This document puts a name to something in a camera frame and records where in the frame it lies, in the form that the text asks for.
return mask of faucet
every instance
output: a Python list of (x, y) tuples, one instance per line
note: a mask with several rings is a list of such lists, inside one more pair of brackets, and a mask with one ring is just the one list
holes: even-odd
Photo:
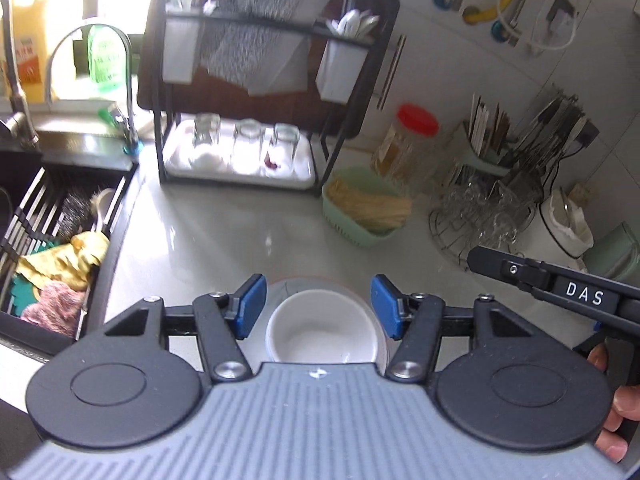
[(52, 67), (53, 67), (53, 59), (55, 58), (56, 53), (58, 52), (58, 49), (67, 38), (75, 34), (81, 28), (87, 27), (89, 25), (101, 25), (103, 27), (109, 27), (111, 30), (114, 30), (117, 33), (117, 35), (122, 40), (122, 43), (124, 44), (124, 51), (126, 54), (125, 80), (127, 85), (127, 116), (125, 117), (123, 115), (123, 113), (120, 111), (117, 105), (116, 106), (112, 105), (109, 108), (109, 113), (111, 114), (111, 117), (113, 117), (113, 120), (117, 125), (118, 129), (124, 135), (125, 143), (126, 143), (124, 147), (124, 152), (127, 153), (127, 155), (137, 155), (140, 152), (140, 149), (142, 148), (142, 144), (140, 143), (140, 139), (138, 138), (138, 132), (136, 131), (136, 127), (133, 121), (134, 119), (133, 118), (133, 87), (132, 87), (133, 58), (132, 58), (131, 41), (129, 40), (129, 37), (122, 30), (115, 27), (114, 25), (110, 25), (109, 23), (103, 23), (99, 18), (89, 18), (87, 20), (82, 20), (80, 25), (78, 25), (76, 28), (74, 28), (64, 38), (60, 40), (60, 42), (53, 49), (53, 52), (51, 53), (51, 56), (49, 56), (49, 60), (47, 61), (47, 69), (45, 72), (45, 79), (44, 79), (45, 102), (47, 103), (47, 105), (51, 106), (51, 103), (52, 103), (51, 74), (52, 74)]
[(2, 5), (2, 36), (4, 37), (4, 57), (6, 59), (6, 78), (9, 83), (9, 102), (14, 112), (4, 123), (0, 123), (0, 130), (8, 132), (12, 137), (20, 140), (25, 148), (36, 148), (38, 134), (36, 133), (27, 97), (20, 86), (18, 78), (18, 65), (15, 60), (14, 46), (14, 19), (11, 12), (11, 1), (0, 0)]

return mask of finger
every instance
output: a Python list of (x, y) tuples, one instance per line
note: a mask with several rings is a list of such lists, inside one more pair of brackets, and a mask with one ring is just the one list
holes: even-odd
[(620, 462), (626, 455), (628, 445), (621, 436), (602, 430), (596, 440), (596, 447), (614, 462)]
[(597, 345), (593, 350), (591, 350), (591, 352), (589, 352), (587, 361), (601, 372), (604, 372), (607, 369), (607, 362), (609, 361), (607, 346), (604, 343)]
[(640, 386), (620, 386), (613, 395), (613, 409), (624, 418), (640, 420)]
[(620, 427), (620, 424), (622, 424), (622, 415), (616, 412), (616, 410), (610, 410), (603, 427), (605, 430), (616, 431)]

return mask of sink basket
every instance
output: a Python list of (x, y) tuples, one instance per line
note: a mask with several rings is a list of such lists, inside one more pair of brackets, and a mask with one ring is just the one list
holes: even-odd
[(14, 297), (12, 279), (20, 256), (41, 249), (55, 240), (62, 220), (62, 203), (71, 189), (81, 189), (89, 197), (111, 187), (116, 193), (111, 202), (102, 232), (110, 237), (118, 217), (120, 204), (129, 185), (132, 172), (78, 168), (64, 165), (43, 165), (8, 219), (8, 227), (0, 242), (0, 336), (27, 346), (34, 352), (53, 356), (77, 340), (89, 316), (92, 298), (91, 283), (95, 283), (99, 269), (92, 270), (90, 286), (80, 310), (74, 336), (52, 332), (21, 320), (12, 314)]

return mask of green bottle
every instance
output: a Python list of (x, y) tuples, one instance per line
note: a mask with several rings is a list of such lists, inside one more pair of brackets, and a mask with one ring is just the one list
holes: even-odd
[(125, 82), (126, 58), (118, 33), (109, 27), (94, 25), (87, 40), (89, 76), (98, 92), (110, 92)]

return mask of kitchen counter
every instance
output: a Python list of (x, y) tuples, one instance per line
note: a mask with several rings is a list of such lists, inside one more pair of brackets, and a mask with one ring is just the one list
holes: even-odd
[[(404, 292), (428, 292), (451, 305), (471, 306), (479, 294), (492, 292), (568, 346), (593, 333), (592, 321), (463, 272), (447, 260), (431, 240), (424, 203), (418, 202), (391, 239), (363, 249), (324, 220), (317, 198), (233, 186), (160, 186), (154, 157), (152, 147), (143, 150), (145, 184), (113, 277), (106, 320), (144, 296), (161, 296), (169, 306), (190, 304), (215, 290), (232, 292), (254, 272), (269, 283), (293, 276), (334, 280), (368, 300), (371, 277), (384, 273)], [(343, 150), (338, 164), (366, 164), (367, 159)], [(459, 339), (443, 343), (440, 365), (464, 351), (466, 342)], [(171, 338), (170, 347), (201, 369), (193, 337)], [(24, 389), (39, 365), (0, 346), (0, 399), (24, 410)]]

